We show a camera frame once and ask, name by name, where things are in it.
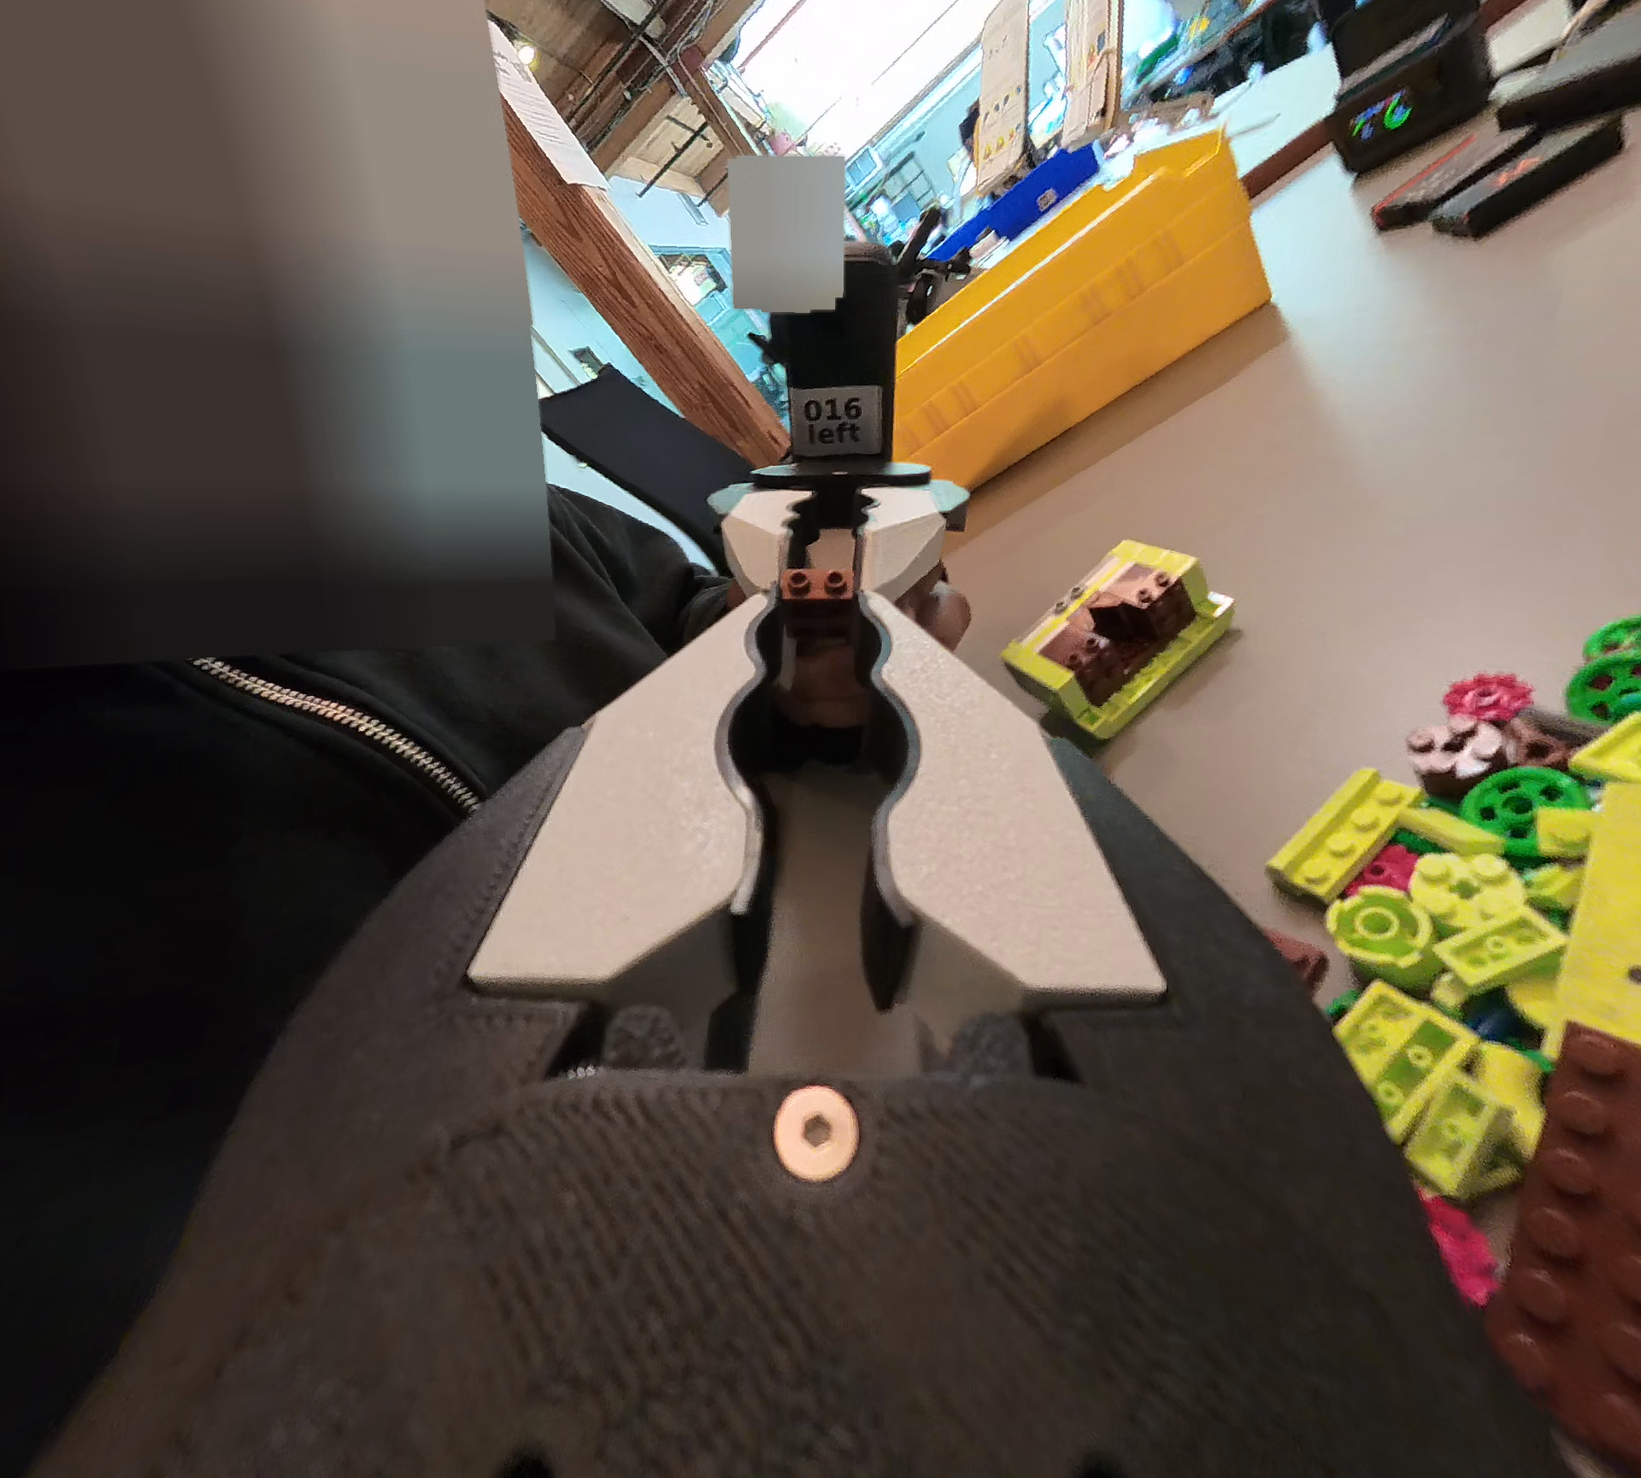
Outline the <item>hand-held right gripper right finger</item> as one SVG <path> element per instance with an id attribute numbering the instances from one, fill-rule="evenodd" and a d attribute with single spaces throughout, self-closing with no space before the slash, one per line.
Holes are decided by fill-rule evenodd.
<path id="1" fill-rule="evenodd" d="M 907 758 L 872 876 L 912 948 L 893 1006 L 922 1023 L 1154 1002 L 1166 978 L 1052 742 L 893 600 L 869 592 L 876 696 Z"/>

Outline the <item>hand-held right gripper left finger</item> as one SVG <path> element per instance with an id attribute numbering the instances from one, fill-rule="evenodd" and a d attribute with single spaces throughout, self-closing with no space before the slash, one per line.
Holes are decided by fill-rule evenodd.
<path id="1" fill-rule="evenodd" d="M 590 720 L 467 968 L 476 989 L 607 1008 L 737 990 L 765 818 L 729 734 L 766 676 L 770 609 L 736 607 Z"/>

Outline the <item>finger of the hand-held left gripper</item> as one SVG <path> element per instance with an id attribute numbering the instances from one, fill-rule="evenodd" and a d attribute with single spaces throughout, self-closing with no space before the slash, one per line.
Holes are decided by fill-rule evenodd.
<path id="1" fill-rule="evenodd" d="M 905 597 L 942 563 L 948 520 L 931 493 L 864 493 L 857 594 Z"/>
<path id="2" fill-rule="evenodd" d="M 792 525 L 806 489 L 749 489 L 722 520 L 722 539 L 732 587 L 727 606 L 744 606 L 780 587 L 789 570 Z"/>

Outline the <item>small brown toy brick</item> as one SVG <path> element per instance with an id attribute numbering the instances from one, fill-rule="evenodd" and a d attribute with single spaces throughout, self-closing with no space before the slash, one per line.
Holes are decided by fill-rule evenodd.
<path id="1" fill-rule="evenodd" d="M 850 568 L 794 566 L 782 573 L 778 606 L 787 635 L 799 643 L 854 640 L 857 585 Z"/>

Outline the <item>lime brick box with brown bricks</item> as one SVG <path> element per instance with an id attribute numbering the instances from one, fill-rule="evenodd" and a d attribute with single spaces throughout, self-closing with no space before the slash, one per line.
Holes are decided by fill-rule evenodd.
<path id="1" fill-rule="evenodd" d="M 1230 633 L 1235 611 L 1199 558 L 1125 539 L 1007 643 L 1001 662 L 1054 717 L 1105 742 Z"/>

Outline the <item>lime curved brick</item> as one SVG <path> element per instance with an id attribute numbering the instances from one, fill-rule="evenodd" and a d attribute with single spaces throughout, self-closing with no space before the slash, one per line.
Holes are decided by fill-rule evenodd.
<path id="1" fill-rule="evenodd" d="M 1425 802 L 1416 785 L 1356 770 L 1266 862 L 1266 874 L 1279 889 L 1331 907 Z"/>

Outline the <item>brown toy plate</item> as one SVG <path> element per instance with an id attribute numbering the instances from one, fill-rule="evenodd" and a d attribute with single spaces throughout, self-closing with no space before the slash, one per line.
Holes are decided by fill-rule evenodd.
<path id="1" fill-rule="evenodd" d="M 1488 1338 L 1577 1442 L 1640 1468 L 1640 1049 L 1570 1021 Z"/>

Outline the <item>person's left forearm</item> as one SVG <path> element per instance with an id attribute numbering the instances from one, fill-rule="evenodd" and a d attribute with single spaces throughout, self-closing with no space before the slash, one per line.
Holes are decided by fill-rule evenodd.
<path id="1" fill-rule="evenodd" d="M 744 602 L 734 578 L 698 564 L 667 530 L 572 487 L 548 494 L 565 582 L 599 624 L 621 614 L 672 657 Z"/>

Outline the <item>person's left hand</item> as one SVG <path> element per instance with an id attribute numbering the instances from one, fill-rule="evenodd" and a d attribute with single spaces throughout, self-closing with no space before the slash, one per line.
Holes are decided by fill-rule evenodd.
<path id="1" fill-rule="evenodd" d="M 956 650 L 973 626 L 973 606 L 951 582 L 948 564 L 934 566 L 898 599 L 896 606 L 948 650 Z M 840 633 L 795 636 L 790 665 L 777 688 L 778 706 L 801 729 L 862 729 L 874 708 L 864 674 L 850 636 Z"/>

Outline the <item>blue storage bin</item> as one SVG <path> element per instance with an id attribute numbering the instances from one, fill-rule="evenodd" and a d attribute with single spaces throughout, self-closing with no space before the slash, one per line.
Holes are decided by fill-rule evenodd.
<path id="1" fill-rule="evenodd" d="M 1071 195 L 1078 195 L 1100 176 L 1103 166 L 1098 142 L 1076 150 L 1057 150 L 1001 195 L 985 202 L 973 217 L 927 246 L 924 257 L 932 262 L 949 262 L 965 250 L 975 248 L 985 236 L 1016 239 L 1031 229 L 1037 219 L 1057 210 Z"/>

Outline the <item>yellow box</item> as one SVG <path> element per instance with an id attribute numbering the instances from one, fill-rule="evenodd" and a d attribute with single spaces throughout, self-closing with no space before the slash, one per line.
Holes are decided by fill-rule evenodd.
<path id="1" fill-rule="evenodd" d="M 978 487 L 1266 308 L 1252 217 L 1218 128 L 1081 192 L 901 337 L 896 458 Z"/>

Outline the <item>brown wooden board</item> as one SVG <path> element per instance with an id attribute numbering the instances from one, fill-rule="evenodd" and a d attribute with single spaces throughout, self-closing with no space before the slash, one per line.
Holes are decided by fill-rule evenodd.
<path id="1" fill-rule="evenodd" d="M 512 106 L 503 128 L 524 226 L 679 414 L 756 467 L 785 460 L 790 438 L 773 407 L 616 202 L 565 180 Z"/>

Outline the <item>pile of small toy bricks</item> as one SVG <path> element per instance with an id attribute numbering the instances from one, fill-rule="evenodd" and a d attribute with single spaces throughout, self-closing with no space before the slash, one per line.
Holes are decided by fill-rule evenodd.
<path id="1" fill-rule="evenodd" d="M 1638 616 L 1587 638 L 1565 710 L 1510 672 L 1454 683 L 1406 741 L 1425 804 L 1324 910 L 1356 977 L 1336 1037 L 1402 1151 L 1447 1271 L 1486 1307 L 1469 1209 L 1525 1180 L 1563 1042 L 1554 996 L 1611 783 L 1638 785 Z"/>

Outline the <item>white paper sheet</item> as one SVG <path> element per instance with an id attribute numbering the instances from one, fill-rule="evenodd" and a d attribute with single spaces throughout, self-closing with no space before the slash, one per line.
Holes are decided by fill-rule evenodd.
<path id="1" fill-rule="evenodd" d="M 496 19 L 488 20 L 491 53 L 505 104 L 566 185 L 607 193 L 609 183 L 577 139 L 558 106 L 531 72 L 515 41 Z"/>

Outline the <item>person's black clothing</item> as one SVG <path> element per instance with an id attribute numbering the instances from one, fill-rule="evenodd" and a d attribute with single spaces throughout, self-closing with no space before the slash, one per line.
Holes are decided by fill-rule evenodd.
<path id="1" fill-rule="evenodd" d="M 390 889 L 667 657 L 565 582 L 544 643 L 11 672 L 4 1475 L 148 1305 L 255 1073 Z"/>

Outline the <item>black battery pack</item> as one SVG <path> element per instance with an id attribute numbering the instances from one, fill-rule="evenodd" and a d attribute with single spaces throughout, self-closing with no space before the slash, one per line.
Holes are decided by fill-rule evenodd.
<path id="1" fill-rule="evenodd" d="M 1428 222 L 1442 236 L 1489 236 L 1619 157 L 1625 130 L 1621 113 L 1556 130 L 1442 202 Z"/>
<path id="2" fill-rule="evenodd" d="M 1378 200 L 1370 210 L 1373 226 L 1392 233 L 1426 221 L 1443 202 L 1525 154 L 1539 137 L 1534 127 L 1489 127 L 1469 133 Z"/>

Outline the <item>black charger with display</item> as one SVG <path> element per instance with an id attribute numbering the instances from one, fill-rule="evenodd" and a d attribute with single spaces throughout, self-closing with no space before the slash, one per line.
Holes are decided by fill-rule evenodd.
<path id="1" fill-rule="evenodd" d="M 1483 0 L 1366 0 L 1329 41 L 1339 85 L 1325 130 L 1353 176 L 1483 113 L 1498 82 Z"/>

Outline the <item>long black case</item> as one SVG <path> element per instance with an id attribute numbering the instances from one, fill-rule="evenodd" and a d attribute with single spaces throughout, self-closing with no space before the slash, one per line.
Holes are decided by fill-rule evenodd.
<path id="1" fill-rule="evenodd" d="M 1578 36 L 1519 91 L 1500 97 L 1500 128 L 1558 130 L 1640 108 L 1640 2 Z"/>

